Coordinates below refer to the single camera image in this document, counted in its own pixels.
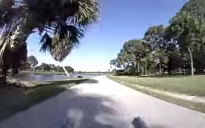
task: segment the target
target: asphalt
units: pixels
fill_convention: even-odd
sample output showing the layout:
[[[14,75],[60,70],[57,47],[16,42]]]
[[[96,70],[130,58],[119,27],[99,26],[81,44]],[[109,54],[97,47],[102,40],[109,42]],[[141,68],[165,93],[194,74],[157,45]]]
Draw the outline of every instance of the asphalt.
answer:
[[[0,128],[205,128],[205,114],[99,76],[0,122]]]

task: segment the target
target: sky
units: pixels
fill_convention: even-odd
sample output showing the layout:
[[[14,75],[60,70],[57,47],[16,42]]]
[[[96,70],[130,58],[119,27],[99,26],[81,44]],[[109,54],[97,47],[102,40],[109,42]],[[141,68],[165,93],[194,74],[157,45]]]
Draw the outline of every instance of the sky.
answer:
[[[49,53],[39,52],[40,36],[32,34],[28,40],[28,55],[48,64],[72,66],[76,71],[108,71],[123,44],[143,38],[154,25],[168,25],[188,0],[100,0],[100,17],[91,25],[80,45],[62,62]]]

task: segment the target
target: pond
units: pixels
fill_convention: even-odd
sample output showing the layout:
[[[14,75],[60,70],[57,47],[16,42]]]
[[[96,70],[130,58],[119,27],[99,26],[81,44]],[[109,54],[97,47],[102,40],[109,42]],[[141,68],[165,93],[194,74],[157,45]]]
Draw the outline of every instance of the pond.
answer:
[[[70,78],[77,78],[78,76],[82,76],[83,78],[92,78],[97,75],[98,74],[71,74]],[[58,81],[58,80],[68,79],[66,75],[54,75],[54,74],[37,75],[31,73],[19,74],[13,78],[23,80],[23,81]]]

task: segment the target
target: grass verge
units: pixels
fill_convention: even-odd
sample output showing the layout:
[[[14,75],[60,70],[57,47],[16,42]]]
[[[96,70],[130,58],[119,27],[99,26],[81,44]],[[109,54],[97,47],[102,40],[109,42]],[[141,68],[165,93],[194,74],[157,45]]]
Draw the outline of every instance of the grass verge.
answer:
[[[167,101],[167,102],[170,102],[170,103],[173,103],[173,104],[177,104],[179,106],[183,106],[183,107],[186,107],[186,108],[189,108],[189,109],[192,109],[192,110],[196,110],[196,111],[205,113],[205,104],[190,102],[188,100],[178,99],[178,98],[170,97],[170,96],[163,95],[163,94],[160,94],[160,93],[155,93],[155,92],[152,92],[152,91],[149,91],[149,90],[146,90],[146,89],[142,89],[142,88],[139,87],[141,85],[137,86],[137,85],[132,84],[132,83],[130,83],[128,81],[125,81],[123,79],[117,79],[118,78],[117,76],[115,76],[115,77],[108,76],[108,78],[110,78],[110,79],[112,79],[112,80],[114,80],[118,83],[121,83],[125,86],[128,86],[132,89],[135,89],[137,91],[140,91],[140,92],[143,92],[145,94],[151,95],[153,97],[162,99],[164,101]]]
[[[205,97],[205,75],[171,77],[110,76],[115,80],[163,91]]]
[[[64,81],[50,81],[43,84],[34,83],[29,88],[0,89],[0,121],[26,110],[46,99],[67,90],[70,85],[78,84],[87,79],[71,79]]]

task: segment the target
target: palm tree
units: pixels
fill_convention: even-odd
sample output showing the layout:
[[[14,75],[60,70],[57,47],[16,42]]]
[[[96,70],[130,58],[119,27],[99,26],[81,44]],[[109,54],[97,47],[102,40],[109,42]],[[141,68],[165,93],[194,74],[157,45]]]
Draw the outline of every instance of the palm tree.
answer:
[[[42,35],[41,51],[64,60],[98,12],[97,0],[0,0],[0,75],[12,67],[8,57],[21,60],[14,55],[35,32]]]

